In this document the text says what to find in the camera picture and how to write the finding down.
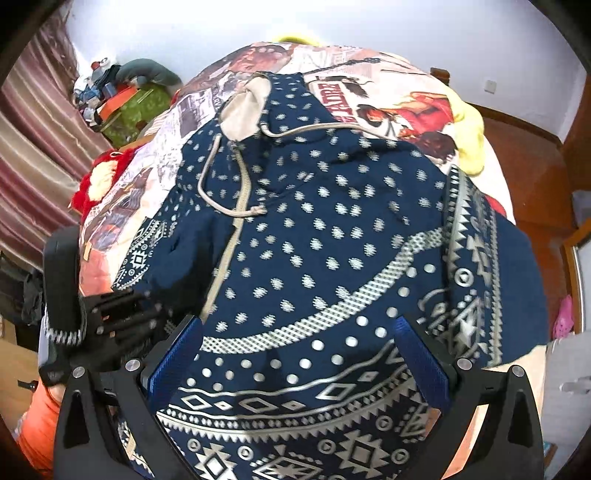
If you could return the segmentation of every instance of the drawstring cord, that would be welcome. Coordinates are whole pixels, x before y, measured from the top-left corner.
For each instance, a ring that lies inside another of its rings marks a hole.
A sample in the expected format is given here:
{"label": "drawstring cord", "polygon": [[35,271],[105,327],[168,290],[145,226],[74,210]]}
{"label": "drawstring cord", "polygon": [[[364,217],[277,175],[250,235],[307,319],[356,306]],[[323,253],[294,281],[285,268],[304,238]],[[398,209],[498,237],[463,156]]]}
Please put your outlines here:
{"label": "drawstring cord", "polygon": [[[209,196],[207,196],[205,194],[205,191],[203,190],[203,179],[207,175],[207,171],[209,170],[209,167],[211,166],[211,164],[213,162],[213,157],[216,156],[216,153],[217,153],[217,151],[218,151],[218,149],[220,147],[220,142],[221,141],[222,141],[222,134],[217,134],[215,136],[215,138],[213,139],[212,150],[209,153],[209,156],[207,157],[207,160],[205,161],[205,165],[203,166],[203,170],[201,172],[201,176],[199,177],[199,181],[197,182],[197,192],[199,193],[199,196],[207,204],[209,204],[211,207],[213,207],[214,209],[216,209],[218,212],[223,213],[224,215],[228,215],[230,217],[244,218],[244,217],[250,217],[250,216],[264,215],[264,214],[266,214],[267,213],[267,209],[263,205],[255,205],[255,206],[251,207],[248,210],[243,210],[241,212],[237,212],[235,210],[230,210],[228,208],[223,207],[218,202],[212,200]],[[247,172],[246,168],[243,168],[243,161],[242,161],[242,158],[240,157],[240,153],[239,152],[236,152],[236,159],[238,160],[238,164],[240,166],[241,173],[243,175],[248,176],[248,172]]]}
{"label": "drawstring cord", "polygon": [[267,124],[261,123],[261,132],[263,132],[266,136],[271,138],[281,138],[285,137],[286,135],[297,135],[304,132],[311,132],[312,130],[328,130],[330,128],[339,129],[339,128],[346,128],[349,130],[358,130],[368,135],[373,135],[375,137],[381,138],[382,140],[390,140],[393,141],[392,138],[385,137],[384,135],[380,135],[377,133],[372,132],[369,128],[363,127],[358,124],[346,124],[343,122],[332,122],[328,124],[313,124],[313,125],[303,125],[302,127],[293,128],[286,132],[282,132],[280,134],[274,134],[271,130],[269,130],[269,126]]}
{"label": "drawstring cord", "polygon": [[[377,134],[375,132],[372,132],[367,127],[363,127],[361,125],[353,124],[353,123],[332,122],[332,123],[326,123],[326,124],[303,125],[302,127],[293,128],[292,130],[288,130],[286,132],[282,132],[279,134],[275,134],[275,133],[271,132],[271,130],[269,130],[269,126],[267,124],[261,123],[261,132],[263,132],[266,136],[271,137],[271,138],[281,138],[281,137],[286,137],[288,135],[297,135],[299,133],[311,132],[313,130],[328,130],[331,128],[332,129],[346,128],[349,130],[362,131],[362,132],[367,133],[369,135],[373,135],[375,137],[381,138],[382,140],[392,141],[391,138],[388,138],[384,135]],[[207,172],[209,171],[209,167],[211,166],[211,164],[213,162],[213,158],[217,154],[217,151],[220,147],[221,141],[222,141],[222,134],[217,134],[215,136],[215,138],[213,139],[213,145],[212,145],[211,152],[209,153],[209,155],[207,157],[207,160],[206,160],[205,165],[203,166],[203,170],[201,172],[201,176],[199,177],[199,181],[197,182],[197,192],[199,193],[199,196],[208,205],[210,205],[211,207],[216,209],[218,212],[221,212],[224,215],[228,215],[228,216],[231,216],[234,218],[244,218],[244,217],[266,214],[267,209],[263,205],[255,205],[248,210],[242,210],[240,212],[237,212],[235,210],[230,210],[228,208],[223,207],[218,202],[211,199],[209,196],[207,196],[205,194],[205,191],[203,190],[203,181],[204,181],[205,177],[207,176]],[[239,167],[241,169],[241,173],[243,175],[248,176],[248,171],[246,170],[246,168],[244,166],[244,162],[243,162],[242,157],[240,156],[239,152],[236,152],[236,159],[237,159]]]}

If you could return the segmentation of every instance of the white wall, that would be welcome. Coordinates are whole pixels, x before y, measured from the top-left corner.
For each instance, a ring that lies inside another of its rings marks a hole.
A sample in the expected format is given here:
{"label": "white wall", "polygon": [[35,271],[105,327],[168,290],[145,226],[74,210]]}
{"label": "white wall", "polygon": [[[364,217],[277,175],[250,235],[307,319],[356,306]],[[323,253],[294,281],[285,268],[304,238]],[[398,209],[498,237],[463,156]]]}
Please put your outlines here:
{"label": "white wall", "polygon": [[[464,100],[561,137],[582,93],[580,62],[528,0],[74,0],[69,30],[89,61],[148,57],[185,82],[236,48],[305,30],[445,68]],[[497,81],[494,95],[485,79]]]}

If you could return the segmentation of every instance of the metal screw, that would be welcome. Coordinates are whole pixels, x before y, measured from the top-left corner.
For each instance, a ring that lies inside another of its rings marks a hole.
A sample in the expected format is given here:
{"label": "metal screw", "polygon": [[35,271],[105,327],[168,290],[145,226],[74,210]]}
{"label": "metal screw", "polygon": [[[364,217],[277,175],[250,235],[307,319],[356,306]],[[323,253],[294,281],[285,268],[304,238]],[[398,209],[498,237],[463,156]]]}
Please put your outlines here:
{"label": "metal screw", "polygon": [[128,372],[135,372],[139,368],[139,365],[140,365],[139,360],[134,358],[133,360],[130,360],[129,362],[127,362],[125,364],[125,369]]}
{"label": "metal screw", "polygon": [[74,378],[80,378],[82,375],[84,375],[85,372],[86,370],[84,370],[84,367],[76,367],[72,372],[72,375],[74,376]]}
{"label": "metal screw", "polygon": [[459,358],[457,359],[457,366],[462,370],[470,370],[472,368],[472,362],[470,362],[467,358]]}
{"label": "metal screw", "polygon": [[525,370],[523,370],[523,367],[520,367],[519,365],[513,365],[511,367],[511,371],[516,377],[523,377],[525,375]]}

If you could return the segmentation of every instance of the wooden floor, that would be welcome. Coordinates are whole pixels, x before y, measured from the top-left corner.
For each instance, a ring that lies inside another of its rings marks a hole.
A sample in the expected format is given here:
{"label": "wooden floor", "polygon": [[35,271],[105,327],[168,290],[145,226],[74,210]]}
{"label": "wooden floor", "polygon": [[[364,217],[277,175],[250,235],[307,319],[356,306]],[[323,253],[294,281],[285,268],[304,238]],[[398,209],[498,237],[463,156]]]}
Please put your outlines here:
{"label": "wooden floor", "polygon": [[507,179],[517,226],[530,237],[552,325],[567,294],[560,247],[575,230],[566,166],[555,144],[520,128],[485,118],[485,135]]}

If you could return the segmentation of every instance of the red stuffed toy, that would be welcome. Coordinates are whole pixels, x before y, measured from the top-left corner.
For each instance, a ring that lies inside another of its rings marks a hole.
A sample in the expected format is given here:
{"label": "red stuffed toy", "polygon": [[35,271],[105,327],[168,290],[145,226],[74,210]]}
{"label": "red stuffed toy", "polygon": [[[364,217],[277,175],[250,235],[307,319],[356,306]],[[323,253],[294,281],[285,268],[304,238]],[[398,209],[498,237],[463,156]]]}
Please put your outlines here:
{"label": "red stuffed toy", "polygon": [[93,162],[92,170],[82,177],[78,191],[70,202],[71,207],[80,212],[80,223],[84,223],[91,208],[98,205],[109,192],[129,166],[140,146],[123,152],[107,150]]}

